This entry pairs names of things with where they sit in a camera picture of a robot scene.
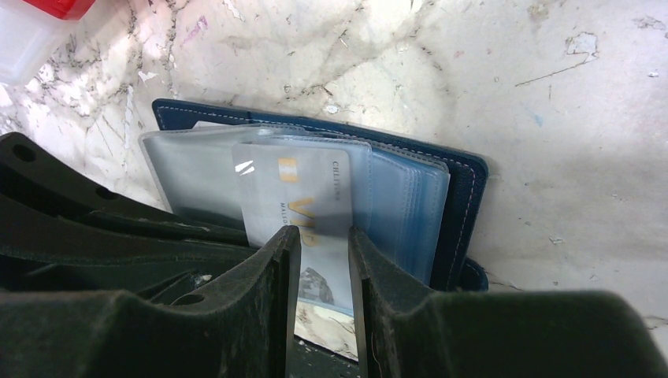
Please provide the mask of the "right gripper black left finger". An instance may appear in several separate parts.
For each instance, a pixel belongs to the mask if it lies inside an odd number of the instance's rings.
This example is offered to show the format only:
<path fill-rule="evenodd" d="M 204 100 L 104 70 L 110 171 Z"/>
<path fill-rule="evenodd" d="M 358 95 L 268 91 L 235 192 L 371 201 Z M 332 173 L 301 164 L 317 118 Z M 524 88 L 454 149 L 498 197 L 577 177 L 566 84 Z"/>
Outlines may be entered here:
<path fill-rule="evenodd" d="M 245 261 L 158 305 L 129 291 L 1 296 L 4 377 L 286 377 L 301 245 L 282 227 Z"/>

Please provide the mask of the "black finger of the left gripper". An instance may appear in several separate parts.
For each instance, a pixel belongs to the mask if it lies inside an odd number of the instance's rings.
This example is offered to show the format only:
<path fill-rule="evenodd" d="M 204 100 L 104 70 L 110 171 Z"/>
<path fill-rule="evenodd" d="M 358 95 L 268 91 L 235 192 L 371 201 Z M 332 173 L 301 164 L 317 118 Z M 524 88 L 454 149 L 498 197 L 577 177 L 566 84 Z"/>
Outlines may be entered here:
<path fill-rule="evenodd" d="M 111 232 L 247 245 L 240 230 L 182 218 L 113 192 L 19 132 L 1 137 L 1 193 L 48 216 Z"/>
<path fill-rule="evenodd" d="M 112 232 L 1 199 L 3 292 L 126 290 L 167 305 L 254 252 L 227 243 Z"/>

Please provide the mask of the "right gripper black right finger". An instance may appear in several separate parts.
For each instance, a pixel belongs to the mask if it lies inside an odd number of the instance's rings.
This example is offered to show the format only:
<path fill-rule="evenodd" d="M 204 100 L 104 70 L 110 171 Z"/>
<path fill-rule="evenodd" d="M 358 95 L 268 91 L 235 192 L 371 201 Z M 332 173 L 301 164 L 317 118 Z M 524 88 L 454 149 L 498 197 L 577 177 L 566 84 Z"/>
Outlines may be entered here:
<path fill-rule="evenodd" d="M 364 377 L 664 377 L 642 318 L 605 291 L 435 291 L 348 236 Z"/>

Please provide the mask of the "navy blue card holder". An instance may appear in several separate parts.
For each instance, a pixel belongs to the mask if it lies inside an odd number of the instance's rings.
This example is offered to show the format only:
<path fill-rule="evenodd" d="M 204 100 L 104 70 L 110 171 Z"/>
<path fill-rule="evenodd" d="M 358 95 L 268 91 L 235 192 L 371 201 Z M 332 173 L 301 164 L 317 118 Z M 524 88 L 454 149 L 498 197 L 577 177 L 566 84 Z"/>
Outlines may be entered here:
<path fill-rule="evenodd" d="M 236 144 L 343 150 L 350 159 L 352 226 L 416 280 L 441 291 L 460 286 L 488 174 L 482 159 L 305 117 L 166 99 L 155 100 L 153 111 L 158 130 L 142 135 L 140 145 L 172 213 L 246 233 L 232 161 Z M 316 282 L 301 273 L 299 298 Z"/>

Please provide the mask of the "white plastic bin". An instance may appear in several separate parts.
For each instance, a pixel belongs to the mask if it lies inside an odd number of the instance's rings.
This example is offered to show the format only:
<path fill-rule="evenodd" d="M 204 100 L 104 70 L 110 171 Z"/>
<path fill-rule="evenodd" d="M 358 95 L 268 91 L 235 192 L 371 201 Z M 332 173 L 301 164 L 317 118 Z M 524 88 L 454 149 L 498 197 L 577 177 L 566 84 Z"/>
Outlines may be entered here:
<path fill-rule="evenodd" d="M 28 83 L 80 20 L 57 19 L 24 0 L 2 0 L 1 82 Z"/>

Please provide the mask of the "white VIP card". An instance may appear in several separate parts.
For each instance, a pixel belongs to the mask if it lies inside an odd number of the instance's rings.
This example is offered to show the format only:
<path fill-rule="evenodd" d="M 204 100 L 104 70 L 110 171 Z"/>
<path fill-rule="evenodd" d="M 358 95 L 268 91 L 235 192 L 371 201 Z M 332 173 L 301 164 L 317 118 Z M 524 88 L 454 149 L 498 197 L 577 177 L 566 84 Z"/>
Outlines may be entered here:
<path fill-rule="evenodd" d="M 296 226 L 300 272 L 316 283 L 300 298 L 342 312 L 353 307 L 347 232 L 353 224 L 350 159 L 343 150 L 238 143 L 232 161 L 248 241 L 262 246 Z"/>

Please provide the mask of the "red plastic bin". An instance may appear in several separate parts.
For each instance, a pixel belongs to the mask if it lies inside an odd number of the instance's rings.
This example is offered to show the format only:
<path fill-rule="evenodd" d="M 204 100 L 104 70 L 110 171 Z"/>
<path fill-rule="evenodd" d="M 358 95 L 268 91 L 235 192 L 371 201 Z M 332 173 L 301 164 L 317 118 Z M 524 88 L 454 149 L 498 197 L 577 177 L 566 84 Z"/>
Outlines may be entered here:
<path fill-rule="evenodd" d="M 24 2 L 60 20 L 80 20 L 95 0 L 24 0 Z"/>

